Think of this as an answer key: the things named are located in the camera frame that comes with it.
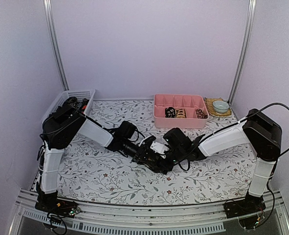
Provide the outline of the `brown green patterned tie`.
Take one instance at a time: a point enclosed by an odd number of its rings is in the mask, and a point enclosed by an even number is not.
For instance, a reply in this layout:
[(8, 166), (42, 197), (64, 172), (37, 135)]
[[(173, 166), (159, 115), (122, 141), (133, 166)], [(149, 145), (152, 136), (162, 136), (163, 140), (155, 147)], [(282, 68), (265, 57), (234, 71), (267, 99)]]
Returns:
[(144, 165), (151, 171), (157, 171), (161, 169), (161, 164), (164, 159), (157, 154), (147, 155), (144, 159)]

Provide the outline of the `pink divided organizer box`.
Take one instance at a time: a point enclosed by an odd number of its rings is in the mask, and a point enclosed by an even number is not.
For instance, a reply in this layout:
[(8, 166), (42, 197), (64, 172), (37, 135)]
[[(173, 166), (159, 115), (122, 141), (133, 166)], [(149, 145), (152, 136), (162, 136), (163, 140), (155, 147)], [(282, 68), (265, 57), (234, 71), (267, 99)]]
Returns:
[(200, 95), (156, 94), (154, 119), (157, 128), (202, 129), (209, 113)]

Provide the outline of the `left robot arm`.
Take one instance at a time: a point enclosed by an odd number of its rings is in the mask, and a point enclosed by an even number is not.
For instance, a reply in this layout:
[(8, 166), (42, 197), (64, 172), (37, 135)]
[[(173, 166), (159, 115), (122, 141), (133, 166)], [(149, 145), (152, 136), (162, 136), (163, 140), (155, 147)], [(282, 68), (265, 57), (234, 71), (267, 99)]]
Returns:
[(134, 159), (138, 129), (127, 121), (103, 128), (72, 107), (43, 123), (36, 208), (66, 214), (76, 200), (152, 205), (160, 177)]

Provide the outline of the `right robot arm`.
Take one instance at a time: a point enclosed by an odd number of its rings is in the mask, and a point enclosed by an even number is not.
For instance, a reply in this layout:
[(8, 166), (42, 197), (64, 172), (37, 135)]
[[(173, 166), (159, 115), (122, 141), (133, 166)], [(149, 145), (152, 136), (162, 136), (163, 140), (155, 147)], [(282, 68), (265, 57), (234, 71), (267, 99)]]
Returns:
[(263, 213), (266, 209), (263, 194), (269, 191), (269, 182), (279, 158), (289, 151), (281, 149), (282, 128), (262, 109), (251, 109), (248, 114), (227, 127), (207, 136), (190, 140), (181, 129), (173, 128), (164, 135), (165, 144), (154, 141), (149, 149), (156, 156), (155, 166), (168, 172), (183, 161), (191, 163), (218, 155), (227, 150), (248, 147), (254, 158), (247, 190), (243, 199), (228, 199), (224, 203), (227, 218)]

